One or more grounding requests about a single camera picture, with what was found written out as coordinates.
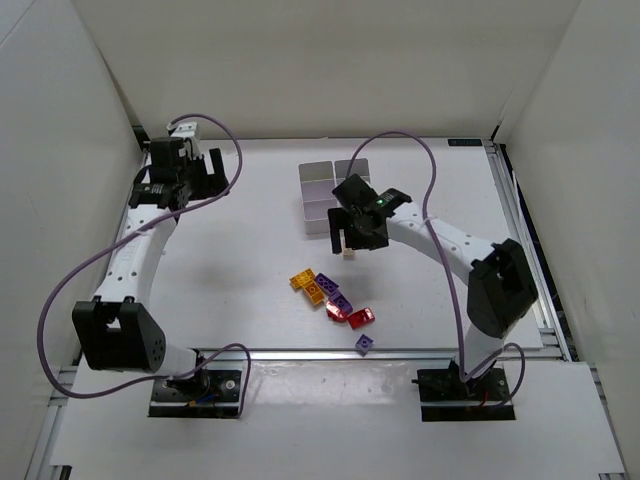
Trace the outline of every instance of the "cable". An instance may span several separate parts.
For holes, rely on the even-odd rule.
[[[458,339],[458,351],[460,352],[460,365],[458,365],[458,367],[459,367],[458,370],[459,370],[459,373],[460,373],[460,381],[462,383],[466,383],[467,381],[469,381],[471,378],[473,378],[473,375],[475,375],[477,372],[479,372],[488,363],[493,362],[508,347],[516,348],[520,352],[520,358],[522,359],[522,367],[520,368],[520,377],[518,378],[518,382],[516,384],[516,387],[513,389],[511,394],[509,394],[508,398],[506,400],[503,400],[499,404],[495,405],[495,406],[502,406],[502,405],[504,405],[506,402],[508,402],[509,400],[511,400],[514,397],[514,395],[520,389],[520,385],[522,384],[522,381],[524,380],[524,370],[525,370],[525,355],[524,355],[524,351],[516,343],[513,343],[513,342],[512,343],[508,343],[508,344],[504,345],[503,348],[501,348],[499,350],[496,350],[491,355],[489,355],[486,359],[484,359],[482,362],[480,362],[480,364],[477,365],[468,374],[465,373],[466,370],[465,370],[465,365],[464,365],[464,361],[465,361],[465,358],[464,358],[464,327],[462,325],[462,312],[460,311],[460,301],[458,300],[458,292],[456,291],[456,286],[455,286],[455,283],[453,281],[453,272],[451,271],[451,265],[449,264],[449,260],[447,259],[447,255],[446,255],[446,253],[444,251],[444,248],[442,247],[442,244],[440,243],[440,239],[438,238],[438,234],[436,233],[435,229],[433,228],[433,225],[431,225],[431,218],[429,217],[428,208],[427,208],[428,204],[429,204],[429,198],[431,197],[431,193],[433,192],[433,187],[436,184],[436,175],[437,175],[436,158],[433,155],[433,151],[431,150],[429,145],[427,145],[424,142],[424,140],[422,140],[420,137],[416,137],[415,135],[412,135],[412,134],[406,133],[406,132],[393,131],[392,130],[392,131],[380,133],[380,134],[375,135],[375,136],[373,136],[371,138],[368,138],[367,140],[365,140],[356,149],[356,151],[351,156],[351,160],[349,161],[349,166],[347,167],[347,174],[345,175],[345,178],[349,177],[349,174],[351,173],[351,168],[353,167],[353,162],[355,162],[356,158],[358,157],[358,154],[362,151],[362,149],[364,147],[366,147],[369,143],[371,143],[373,140],[375,140],[377,138],[386,137],[386,136],[389,136],[389,135],[397,135],[397,136],[406,137],[406,138],[410,138],[412,140],[415,140],[416,142],[418,142],[422,146],[422,148],[424,148],[424,150],[427,152],[427,155],[429,155],[429,160],[431,162],[431,181],[429,182],[429,186],[427,187],[427,191],[424,194],[424,199],[422,200],[422,217],[424,219],[424,223],[425,223],[425,225],[427,227],[427,230],[429,231],[429,235],[431,235],[431,238],[433,239],[433,243],[434,243],[434,245],[436,247],[436,250],[438,251],[438,256],[440,257],[440,262],[442,263],[442,266],[444,268],[444,274],[445,274],[445,277],[447,278],[447,285],[449,287],[449,293],[451,294],[451,302],[453,304],[453,314],[454,314],[454,317],[455,317],[455,320],[456,320],[456,333],[457,333],[457,339]]]
[[[104,250],[99,251],[98,253],[96,253],[95,255],[93,255],[92,257],[90,257],[89,259],[85,260],[80,265],[78,265],[77,267],[72,269],[53,288],[53,290],[51,291],[51,293],[47,297],[46,301],[44,302],[44,305],[42,307],[42,311],[40,312],[40,317],[38,319],[36,344],[37,344],[37,349],[38,349],[38,358],[40,359],[40,365],[42,366],[42,370],[44,371],[44,374],[47,377],[47,380],[49,380],[51,385],[53,385],[53,387],[56,390],[58,390],[60,393],[62,393],[64,395],[66,395],[67,397],[78,398],[78,399],[89,399],[89,398],[104,397],[106,395],[110,395],[112,393],[118,392],[118,391],[120,391],[120,390],[122,390],[124,388],[130,387],[132,385],[136,385],[136,384],[141,383],[141,382],[146,382],[146,381],[151,381],[151,380],[163,380],[165,378],[168,378],[168,377],[165,377],[165,376],[162,376],[162,375],[151,375],[151,376],[148,376],[148,377],[142,377],[142,378],[137,378],[135,380],[130,380],[130,381],[125,382],[125,383],[123,383],[121,385],[118,385],[116,387],[112,387],[112,388],[109,388],[107,390],[103,390],[101,392],[93,392],[93,393],[78,393],[78,392],[73,392],[71,390],[68,390],[65,387],[63,387],[60,384],[60,382],[58,382],[58,379],[54,375],[54,373],[51,370],[51,367],[49,365],[49,362],[47,361],[47,357],[46,357],[46,354],[45,354],[45,348],[44,348],[44,327],[45,327],[45,323],[46,323],[46,320],[47,320],[47,314],[49,313],[49,310],[51,309],[51,305],[53,304],[53,301],[58,296],[60,291],[67,285],[67,283],[69,283],[71,281],[71,279],[73,279],[78,273],[83,271],[89,265],[97,262],[102,257],[104,257],[106,255],[109,255],[114,250],[117,250],[118,248],[122,247],[123,245],[126,245],[127,243],[132,241],[134,238],[140,236],[143,232],[149,230],[150,228],[154,227],[158,223],[163,222],[165,220],[168,220],[170,218],[177,218],[177,217],[179,217],[180,215],[182,215],[184,213],[189,213],[189,212],[192,212],[192,211],[197,210],[199,208],[202,208],[202,207],[205,207],[207,205],[212,204],[213,202],[215,202],[215,201],[219,200],[220,198],[224,197],[225,195],[227,195],[231,191],[231,188],[233,188],[233,186],[236,184],[236,182],[238,181],[238,178],[240,177],[240,173],[242,172],[243,158],[242,158],[242,149],[240,148],[240,143],[238,142],[236,137],[233,135],[231,130],[229,130],[229,128],[227,128],[219,120],[216,120],[215,118],[210,117],[209,115],[204,115],[202,113],[188,113],[188,114],[185,114],[185,115],[180,115],[179,117],[173,119],[169,125],[174,125],[175,123],[180,122],[180,121],[182,121],[182,120],[184,120],[186,118],[203,118],[205,120],[208,120],[208,121],[216,124],[218,127],[220,127],[227,134],[229,139],[233,142],[233,145],[235,146],[236,151],[238,152],[238,169],[236,170],[236,173],[233,176],[233,178],[231,179],[231,181],[229,182],[229,185],[227,185],[227,187],[222,192],[220,192],[219,195],[216,195],[213,198],[209,198],[207,200],[204,200],[203,202],[200,202],[198,204],[192,205],[190,207],[186,207],[186,208],[183,208],[181,210],[176,210],[175,212],[169,212],[169,213],[167,213],[165,215],[161,215],[160,217],[158,217],[158,218],[156,218],[154,220],[151,220],[148,223],[145,223],[140,228],[135,230],[133,233],[130,233],[126,237],[121,238],[120,240],[115,242],[110,247],[107,247]],[[245,351],[245,353],[247,354],[247,359],[249,359],[249,365],[250,365],[250,363],[251,363],[250,362],[250,355],[249,355],[249,351],[246,349],[246,347],[244,347],[243,345],[240,345],[239,343],[232,343],[231,345],[227,345],[227,347],[229,347],[229,348],[231,348],[231,346],[237,346],[239,348],[242,348]],[[225,351],[225,350],[224,349],[219,350],[218,354],[223,352],[223,351]],[[198,367],[196,367],[196,368],[194,368],[194,369],[192,369],[189,372],[186,372],[184,374],[174,375],[173,378],[183,378],[185,376],[189,376],[189,375],[197,372],[200,368],[202,368],[204,365],[209,363],[216,356],[217,356],[217,354],[212,355],[207,360],[205,360],[203,363],[198,365]],[[247,368],[247,381],[248,381],[249,370],[250,370],[250,367]]]

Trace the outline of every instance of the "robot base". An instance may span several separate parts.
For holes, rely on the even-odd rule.
[[[236,418],[240,400],[240,370],[201,370],[191,385],[153,382],[149,417]]]
[[[423,422],[515,420],[513,405],[494,406],[509,395],[502,368],[492,368],[481,379],[463,384],[453,362],[446,369],[418,370]]]

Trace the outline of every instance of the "purple lego brick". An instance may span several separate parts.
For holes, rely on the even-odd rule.
[[[333,295],[329,297],[329,300],[331,300],[340,310],[342,310],[343,313],[349,315],[351,312],[353,312],[353,307],[349,303],[349,300],[347,300],[346,297],[342,295],[342,293],[340,293],[340,290],[336,290]]]
[[[329,296],[338,291],[339,285],[322,273],[316,275],[316,283],[320,289]]]
[[[369,353],[369,350],[371,350],[372,346],[373,346],[373,340],[371,340],[366,335],[361,335],[360,338],[358,339],[358,341],[356,342],[356,350],[363,357],[367,353]]]

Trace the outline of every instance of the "lego brick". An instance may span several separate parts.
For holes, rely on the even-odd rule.
[[[340,290],[336,290],[335,293],[329,297],[329,300],[335,303],[337,307],[347,315],[353,312],[351,303],[349,303],[349,300],[347,300],[347,298],[342,295],[342,293],[340,293]]]
[[[369,353],[369,350],[371,350],[372,346],[373,340],[366,335],[361,335],[356,342],[356,351],[364,357],[367,353]]]
[[[316,306],[324,301],[324,294],[316,282],[309,282],[302,287],[311,303]]]
[[[316,275],[316,283],[322,289],[322,291],[329,296],[333,295],[339,287],[336,282],[331,280],[323,273],[319,273],[318,275]]]
[[[327,315],[338,323],[344,323],[347,321],[347,314],[338,308],[338,306],[331,300],[327,301],[326,305]]]
[[[370,308],[363,308],[362,310],[358,310],[357,312],[349,315],[349,318],[347,318],[347,320],[349,321],[349,325],[351,325],[351,328],[354,330],[373,323],[375,319],[376,317]]]
[[[289,282],[291,282],[291,286],[296,290],[302,288],[302,285],[300,285],[300,282],[298,281],[298,276],[297,275],[295,277],[291,277],[289,279]]]
[[[293,288],[298,290],[299,288],[304,287],[307,283],[313,282],[316,278],[315,273],[310,268],[307,268],[305,271],[298,273],[294,277],[289,279]]]

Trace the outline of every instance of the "red lego brick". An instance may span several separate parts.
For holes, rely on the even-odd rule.
[[[349,321],[349,325],[351,325],[351,328],[354,330],[373,323],[375,319],[376,316],[373,314],[370,308],[363,308],[362,310],[353,312],[347,318],[347,320]]]
[[[327,301],[327,315],[338,323],[344,323],[347,321],[347,315],[338,308],[338,306],[331,300]]]

